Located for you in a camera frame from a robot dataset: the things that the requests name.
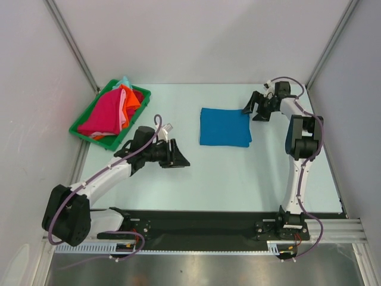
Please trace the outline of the blue t shirt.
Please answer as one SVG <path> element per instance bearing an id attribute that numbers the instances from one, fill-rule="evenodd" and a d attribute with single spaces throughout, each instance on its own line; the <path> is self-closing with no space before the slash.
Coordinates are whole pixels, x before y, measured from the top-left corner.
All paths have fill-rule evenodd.
<path id="1" fill-rule="evenodd" d="M 202 108 L 199 144 L 248 148 L 252 142 L 249 121 L 241 110 Z"/>

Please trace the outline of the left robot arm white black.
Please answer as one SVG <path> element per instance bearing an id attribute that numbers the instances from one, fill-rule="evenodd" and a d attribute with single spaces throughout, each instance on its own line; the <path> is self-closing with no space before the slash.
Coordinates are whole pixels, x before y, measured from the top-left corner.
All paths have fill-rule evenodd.
<path id="1" fill-rule="evenodd" d="M 176 140 L 168 137 L 172 128 L 171 124 L 156 128 L 140 126 L 133 139 L 124 144 L 103 169 L 84 181 L 54 187 L 42 220 L 49 242 L 75 247 L 86 238 L 101 233 L 127 237 L 132 224 L 125 211 L 110 207 L 93 212 L 91 208 L 103 195 L 129 179 L 146 163 L 158 163 L 163 169 L 189 167 L 191 164 L 180 152 Z"/>

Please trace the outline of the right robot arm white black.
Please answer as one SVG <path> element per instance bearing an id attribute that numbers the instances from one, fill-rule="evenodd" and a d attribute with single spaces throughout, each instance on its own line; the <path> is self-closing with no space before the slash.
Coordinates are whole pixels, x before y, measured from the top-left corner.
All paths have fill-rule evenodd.
<path id="1" fill-rule="evenodd" d="M 323 146 L 323 119 L 303 108 L 297 97 L 273 94 L 269 98 L 257 91 L 252 93 L 242 114 L 256 112 L 254 121 L 267 122 L 278 111 L 289 120 L 285 152 L 290 165 L 286 194 L 270 227 L 270 235 L 292 240 L 308 233 L 304 196 L 310 167 Z"/>

